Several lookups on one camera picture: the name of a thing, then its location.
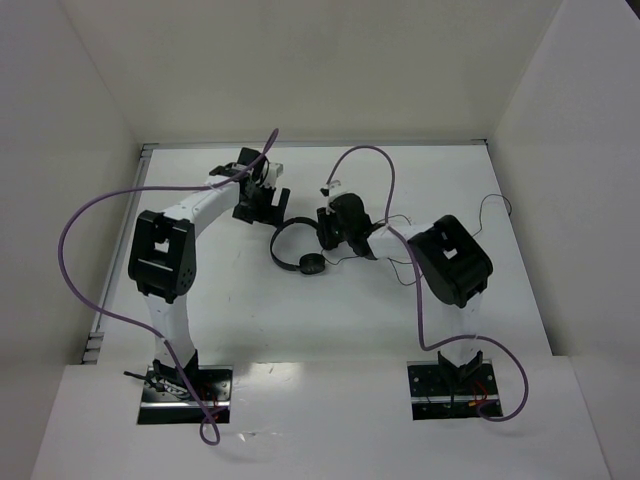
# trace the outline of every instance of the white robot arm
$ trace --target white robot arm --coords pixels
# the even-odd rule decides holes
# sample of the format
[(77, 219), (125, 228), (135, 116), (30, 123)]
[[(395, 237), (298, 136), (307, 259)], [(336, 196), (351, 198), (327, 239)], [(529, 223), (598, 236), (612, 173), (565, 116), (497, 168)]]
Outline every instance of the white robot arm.
[[(450, 335), (478, 334), (482, 292), (493, 265), (454, 216), (445, 215), (433, 224), (394, 226), (395, 233), (392, 233), (384, 222), (373, 224), (360, 197), (344, 190), (337, 180), (321, 192), (327, 198), (326, 206), (317, 211), (322, 248), (331, 250), (346, 241), (356, 255), (370, 260), (410, 261), (407, 247), (396, 235), (399, 234), (406, 240), (430, 290), (440, 301)], [(470, 363), (481, 364), (482, 353), (475, 347), (476, 343), (457, 342), (443, 348), (443, 352), (450, 363), (460, 368)]]
[[(237, 163), (214, 169), (205, 184), (211, 185), (161, 212), (144, 211), (137, 219), (129, 258), (129, 277), (144, 295), (153, 327), (171, 343), (189, 378), (198, 371), (198, 354), (189, 333), (187, 292), (196, 277), (195, 241), (215, 219), (233, 209), (234, 218), (253, 223), (282, 223), (289, 190), (282, 189), (278, 205), (272, 205), (280, 164), (261, 162), (239, 181), (214, 187), (233, 176), (260, 154), (242, 149)], [(181, 385), (182, 379), (167, 351), (156, 338), (154, 373)]]

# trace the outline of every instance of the white panel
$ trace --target white panel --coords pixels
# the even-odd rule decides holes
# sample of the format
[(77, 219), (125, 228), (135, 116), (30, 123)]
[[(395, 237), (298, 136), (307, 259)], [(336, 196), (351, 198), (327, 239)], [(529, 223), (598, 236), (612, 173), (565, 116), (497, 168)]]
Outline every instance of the white panel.
[[(0, 476), (29, 478), (64, 365), (92, 314), (67, 291), (56, 244), (97, 192), (128, 185), (136, 145), (56, 2), (0, 1)], [(73, 276), (100, 294), (123, 201), (69, 239)]]
[[(269, 158), (284, 165), (279, 186), (291, 188), (287, 218), (311, 216), (325, 203), (320, 188), (346, 147), (275, 147)], [(428, 224), (456, 215), (469, 231), (478, 228), (483, 197), (499, 192), (483, 145), (457, 147), (385, 147), (396, 164), (392, 213)], [(237, 148), (155, 150), (145, 185), (197, 185), (208, 172), (237, 158)], [(383, 216), (389, 167), (375, 152), (354, 152), (336, 178), (365, 202), (373, 221)], [(138, 212), (160, 211), (185, 196), (146, 192)], [(484, 231), (477, 237), (494, 264), (494, 274), (479, 314), (479, 331), (494, 336), (519, 355), (550, 354), (542, 321), (502, 200), (488, 200)], [(395, 219), (398, 224), (404, 221)], [(190, 329), (204, 364), (239, 361), (308, 361), (318, 359), (395, 358), (421, 360), (426, 354), (416, 338), (415, 287), (397, 282), (386, 261), (350, 259), (327, 266), (323, 275), (303, 277), (285, 272), (271, 260), (274, 228), (218, 218), (198, 238), (195, 283), (189, 292)], [(274, 245), (283, 260), (319, 252), (315, 232), (307, 226), (287, 229)], [(345, 244), (327, 256), (353, 255)], [(108, 304), (117, 312), (149, 323), (149, 311), (125, 268), (114, 276)], [(412, 269), (399, 267), (405, 281)], [(428, 288), (425, 323), (428, 340), (452, 334), (450, 318)], [(153, 338), (148, 332), (106, 319), (99, 363), (150, 362)], [(496, 355), (484, 348), (487, 356)]]
[(558, 0), (63, 0), (138, 138), (486, 138)]
[[(608, 479), (569, 361), (525, 366), (529, 405), (488, 424), (412, 421), (400, 361), (238, 364), (218, 447), (197, 425), (136, 425), (141, 386), (124, 365), (68, 367), (32, 480)], [(512, 408), (517, 370), (504, 359), (496, 378)]]
[(621, 479), (637, 478), (640, 445), (638, 416), (620, 406), (640, 396), (639, 45), (624, 1), (564, 2), (490, 141), (550, 339), (579, 355)]

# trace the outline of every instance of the headphones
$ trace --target headphones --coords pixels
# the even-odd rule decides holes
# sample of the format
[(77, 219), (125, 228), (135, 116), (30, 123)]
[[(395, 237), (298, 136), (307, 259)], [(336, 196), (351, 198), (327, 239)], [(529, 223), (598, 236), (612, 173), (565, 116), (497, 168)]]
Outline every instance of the headphones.
[(282, 223), (280, 226), (278, 226), (278, 228), (276, 228), (276, 231), (273, 232), (271, 243), (269, 244), (269, 251), (271, 252), (271, 259), (273, 260), (273, 263), (278, 265), (283, 270), (287, 270), (289, 272), (300, 272), (303, 275), (316, 275), (318, 273), (324, 272), (325, 259), (319, 253), (307, 253), (306, 255), (303, 255), (302, 257), (300, 257), (299, 265), (283, 262), (278, 257), (276, 257), (275, 253), (273, 253), (273, 244), (275, 243), (276, 238), (278, 238), (278, 235), (280, 235), (285, 228), (296, 223), (309, 225), (316, 231), (316, 234), (319, 231), (318, 222), (306, 217), (294, 217)]

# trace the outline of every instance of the white table surface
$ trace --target white table surface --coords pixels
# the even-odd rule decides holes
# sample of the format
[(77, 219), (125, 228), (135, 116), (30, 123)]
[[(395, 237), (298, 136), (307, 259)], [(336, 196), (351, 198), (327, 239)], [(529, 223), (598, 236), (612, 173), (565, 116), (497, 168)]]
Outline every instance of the white table surface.
[[(412, 421), (400, 360), (237, 363), (218, 447), (196, 425), (136, 425), (122, 370), (143, 366), (67, 367), (33, 480), (609, 478), (566, 358), (528, 358), (529, 404), (499, 425)], [(504, 357), (496, 379), (510, 410), (522, 382)]]
[[(284, 164), (279, 186), (291, 188), (286, 217), (309, 216), (323, 205), (319, 189), (347, 147), (274, 148), (269, 158)], [(388, 147), (396, 163), (392, 213), (430, 224), (451, 213), (471, 231), (478, 229), (482, 198), (499, 192), (484, 146)], [(154, 150), (145, 185), (198, 185), (217, 165), (237, 158), (237, 148)], [(359, 151), (345, 160), (336, 178), (359, 194), (372, 220), (382, 218), (389, 189), (389, 167), (375, 152)], [(145, 192), (138, 213), (162, 210), (185, 193)], [(477, 237), (494, 264), (481, 307), (481, 333), (495, 336), (519, 355), (550, 354), (504, 203), (485, 202), (484, 231)], [(189, 292), (191, 333), (203, 364), (238, 361), (318, 359), (432, 359), (416, 340), (415, 288), (400, 285), (389, 262), (344, 261), (315, 277), (285, 272), (269, 256), (273, 227), (248, 225), (227, 212), (197, 241), (198, 273)], [(319, 251), (315, 233), (291, 227), (278, 239), (281, 258), (297, 262)], [(142, 295), (125, 268), (116, 273), (107, 306), (147, 320)], [(331, 258), (353, 254), (344, 245)], [(410, 266), (399, 266), (411, 281)], [(428, 340), (451, 334), (441, 308), (425, 295)], [(145, 331), (106, 319), (99, 362), (149, 361), (153, 338)]]
[[(499, 192), (484, 147), (387, 150), (397, 167), (392, 213), (414, 223), (452, 213), (470, 231), (478, 228), (480, 201)], [(292, 189), (287, 216), (314, 216), (322, 205), (318, 189), (342, 151), (274, 149), (271, 160), (285, 164), (281, 185)], [(145, 184), (199, 184), (236, 155), (237, 149), (155, 150)], [(386, 163), (360, 152), (343, 165), (337, 178), (377, 220), (388, 191)], [(180, 197), (144, 194), (138, 211), (163, 209)], [(198, 239), (198, 277), (188, 302), (201, 363), (234, 365), (222, 444), (202, 444), (195, 425), (136, 425), (141, 387), (122, 371), (144, 371), (153, 338), (105, 319), (98, 365), (66, 369), (33, 478), (608, 478), (571, 365), (551, 356), (500, 199), (486, 202), (483, 220), (477, 239), (495, 272), (481, 333), (509, 346), (531, 381), (529, 403), (516, 419), (412, 421), (406, 362), (435, 357), (418, 347), (415, 290), (399, 285), (384, 262), (348, 260), (310, 278), (283, 272), (268, 254), (273, 229), (226, 214)], [(279, 245), (284, 258), (318, 251), (310, 229), (290, 234)], [(128, 248), (122, 250), (126, 260)], [(401, 274), (410, 280), (410, 272)], [(114, 278), (107, 305), (147, 319), (126, 268)], [(426, 301), (426, 332), (435, 341), (450, 331), (434, 299)], [(522, 380), (504, 354), (483, 350), (508, 413), (521, 398)]]

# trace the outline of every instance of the white wall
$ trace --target white wall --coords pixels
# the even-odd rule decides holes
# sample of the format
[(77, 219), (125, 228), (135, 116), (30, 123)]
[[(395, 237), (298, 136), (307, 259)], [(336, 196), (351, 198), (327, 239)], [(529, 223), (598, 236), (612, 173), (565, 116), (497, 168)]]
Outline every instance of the white wall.
[[(63, 366), (92, 315), (63, 285), (58, 234), (98, 192), (130, 185), (137, 146), (62, 9), (0, 0), (0, 476), (29, 478)], [(124, 203), (97, 208), (68, 257), (97, 298)]]
[(565, 0), (490, 152), (545, 326), (614, 478), (638, 478), (640, 21)]
[(63, 0), (145, 142), (486, 138), (559, 0)]

